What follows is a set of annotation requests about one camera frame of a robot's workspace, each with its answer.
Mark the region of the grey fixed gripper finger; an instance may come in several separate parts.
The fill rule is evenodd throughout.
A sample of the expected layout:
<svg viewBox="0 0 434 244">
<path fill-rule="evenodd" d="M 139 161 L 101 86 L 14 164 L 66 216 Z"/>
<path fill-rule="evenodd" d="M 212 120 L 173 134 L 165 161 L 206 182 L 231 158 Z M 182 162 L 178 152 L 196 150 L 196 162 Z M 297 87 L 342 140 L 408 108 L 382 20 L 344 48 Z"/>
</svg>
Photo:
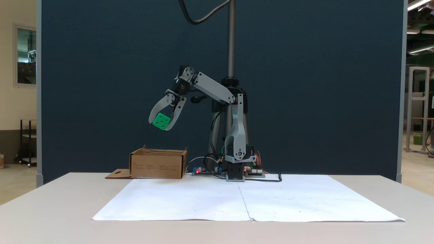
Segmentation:
<svg viewBox="0 0 434 244">
<path fill-rule="evenodd" d="M 177 122 L 180 113 L 183 110 L 183 106 L 186 102 L 186 98 L 182 97 L 180 98 L 180 100 L 178 101 L 177 105 L 174 106 L 174 111 L 172 113 L 172 120 L 170 121 L 170 123 L 166 126 L 166 131 L 169 131 L 170 129 L 172 129 L 172 127 L 175 125 L 175 123 Z"/>
</svg>

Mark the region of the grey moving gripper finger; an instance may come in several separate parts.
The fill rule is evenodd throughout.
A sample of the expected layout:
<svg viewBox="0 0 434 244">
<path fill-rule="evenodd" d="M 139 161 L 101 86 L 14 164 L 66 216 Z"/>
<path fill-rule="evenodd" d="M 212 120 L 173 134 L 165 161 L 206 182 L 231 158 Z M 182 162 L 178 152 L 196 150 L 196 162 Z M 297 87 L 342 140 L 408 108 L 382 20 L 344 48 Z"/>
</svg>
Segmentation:
<svg viewBox="0 0 434 244">
<path fill-rule="evenodd" d="M 169 107 L 173 108 L 172 115 L 171 115 L 171 121 L 170 121 L 169 125 L 174 125 L 176 123 L 176 120 L 178 119 L 177 116 L 175 115 L 175 111 L 178 108 L 178 103 L 175 102 L 175 99 L 177 99 L 177 97 L 178 97 L 178 94 L 175 93 L 174 91 L 166 90 L 163 98 L 161 98 L 152 108 L 150 115 L 149 115 L 149 118 L 148 118 L 149 124 L 153 123 L 153 121 L 158 117 L 158 113 L 160 113 L 161 110 L 163 110 L 169 106 Z"/>
</svg>

